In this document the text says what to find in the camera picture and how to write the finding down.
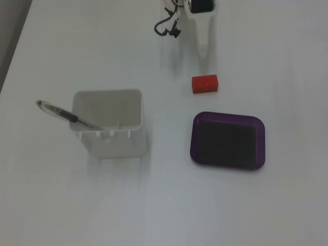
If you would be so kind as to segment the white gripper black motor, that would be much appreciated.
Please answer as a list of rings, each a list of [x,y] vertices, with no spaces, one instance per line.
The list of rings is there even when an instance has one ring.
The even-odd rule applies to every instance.
[[[198,53],[205,58],[208,53],[211,25],[218,12],[218,1],[188,0],[184,1],[187,17],[195,24]]]

